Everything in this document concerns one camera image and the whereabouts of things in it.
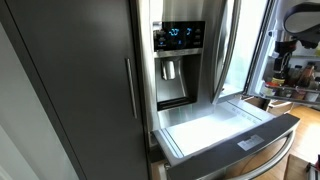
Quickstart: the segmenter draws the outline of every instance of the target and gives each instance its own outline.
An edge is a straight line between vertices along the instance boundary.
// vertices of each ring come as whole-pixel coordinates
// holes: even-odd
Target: cabinet handle
[[[136,99],[135,99],[135,96],[134,96],[134,87],[133,87],[132,72],[131,72],[131,62],[130,62],[129,58],[126,58],[126,64],[127,64],[127,72],[128,72],[129,86],[130,86],[130,94],[131,94],[131,103],[132,103],[133,116],[134,116],[135,119],[137,119],[138,116],[137,116]]]

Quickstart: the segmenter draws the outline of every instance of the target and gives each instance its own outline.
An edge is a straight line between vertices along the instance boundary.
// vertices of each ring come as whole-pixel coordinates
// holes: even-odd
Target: white freezer liner
[[[183,156],[187,156],[272,119],[272,116],[263,116],[265,112],[261,113],[260,117],[257,117],[260,113],[254,114],[256,116],[230,102],[224,102],[217,105],[212,115],[168,127],[162,131],[166,131],[165,134],[169,134],[167,138],[174,142],[176,149],[179,149]]]

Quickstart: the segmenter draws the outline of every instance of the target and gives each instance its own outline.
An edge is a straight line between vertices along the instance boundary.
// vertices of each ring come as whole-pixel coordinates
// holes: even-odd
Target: gray wall
[[[78,179],[0,23],[0,180]]]

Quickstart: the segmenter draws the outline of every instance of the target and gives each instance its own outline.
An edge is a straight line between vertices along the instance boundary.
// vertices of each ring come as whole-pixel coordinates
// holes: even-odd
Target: dispenser control panel
[[[202,48],[204,27],[204,21],[154,22],[154,51]]]

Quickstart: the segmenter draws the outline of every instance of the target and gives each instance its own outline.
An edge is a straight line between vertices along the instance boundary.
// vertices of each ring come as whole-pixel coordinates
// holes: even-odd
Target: dark cabinet
[[[84,174],[80,178],[147,179],[129,1],[6,4],[76,156],[72,163]]]

